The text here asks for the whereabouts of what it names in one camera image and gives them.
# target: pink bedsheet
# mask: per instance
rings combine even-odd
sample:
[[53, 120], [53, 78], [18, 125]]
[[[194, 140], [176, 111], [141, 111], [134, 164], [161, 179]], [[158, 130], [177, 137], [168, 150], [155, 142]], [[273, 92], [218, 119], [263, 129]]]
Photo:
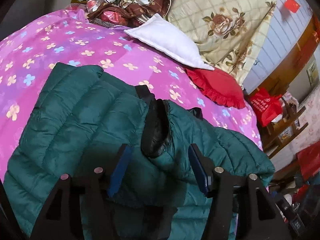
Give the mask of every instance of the pink bedsheet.
[[38, 95], [55, 63], [100, 65], [130, 85], [146, 84], [156, 98], [185, 109], [200, 107], [213, 126], [239, 131], [261, 147], [250, 106], [218, 106], [203, 96], [183, 65], [123, 30], [88, 23], [84, 12], [60, 10], [31, 22], [0, 42], [0, 179], [17, 147]]

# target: red ruffled cushion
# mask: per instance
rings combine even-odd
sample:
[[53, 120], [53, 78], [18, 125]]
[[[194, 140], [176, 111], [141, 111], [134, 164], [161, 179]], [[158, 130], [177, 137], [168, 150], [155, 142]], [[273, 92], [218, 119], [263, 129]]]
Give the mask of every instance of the red ruffled cushion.
[[215, 70], [190, 69], [186, 73], [201, 93], [220, 106], [245, 107], [244, 95], [236, 80], [228, 73], [215, 68]]

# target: metal screw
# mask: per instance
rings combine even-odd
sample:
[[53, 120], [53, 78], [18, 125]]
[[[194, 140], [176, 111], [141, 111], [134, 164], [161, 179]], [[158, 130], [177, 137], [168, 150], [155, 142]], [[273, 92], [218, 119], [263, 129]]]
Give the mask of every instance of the metal screw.
[[99, 174], [99, 173], [102, 173], [102, 172], [103, 172], [103, 168], [101, 168], [101, 167], [97, 167], [97, 168], [94, 169], [94, 173]]
[[66, 173], [60, 176], [60, 179], [62, 180], [66, 180], [67, 178], [69, 178], [69, 174], [66, 174]]
[[249, 175], [249, 178], [252, 179], [252, 180], [256, 180], [258, 178], [258, 176], [256, 174], [254, 174], [254, 173], [251, 173]]
[[215, 167], [214, 171], [217, 172], [217, 173], [223, 173], [224, 169], [222, 167]]

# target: green puffer jacket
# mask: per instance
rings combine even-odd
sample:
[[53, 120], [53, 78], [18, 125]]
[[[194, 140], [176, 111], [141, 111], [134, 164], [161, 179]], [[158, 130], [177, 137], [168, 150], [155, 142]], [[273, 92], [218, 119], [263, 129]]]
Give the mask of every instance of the green puffer jacket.
[[[244, 135], [213, 127], [172, 101], [164, 100], [170, 140], [154, 159], [141, 152], [148, 104], [133, 86], [99, 66], [73, 67], [58, 63], [52, 70], [19, 146], [8, 163], [4, 187], [21, 228], [31, 234], [36, 218], [61, 174], [85, 175], [103, 167], [119, 147], [133, 148], [120, 190], [111, 199], [118, 234], [139, 237], [132, 208], [173, 206], [170, 239], [200, 239], [211, 199], [199, 191], [188, 161], [196, 143], [204, 156], [231, 174], [255, 173], [267, 185], [274, 167]], [[86, 218], [83, 218], [86, 229]], [[234, 238], [234, 226], [229, 239]]]

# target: white pillow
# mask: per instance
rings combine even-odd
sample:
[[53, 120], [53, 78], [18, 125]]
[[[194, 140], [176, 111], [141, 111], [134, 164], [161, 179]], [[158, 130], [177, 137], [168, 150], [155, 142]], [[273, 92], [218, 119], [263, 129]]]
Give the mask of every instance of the white pillow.
[[203, 62], [197, 45], [173, 24], [162, 19], [159, 14], [155, 14], [141, 26], [124, 32], [184, 65], [214, 70], [214, 67]]

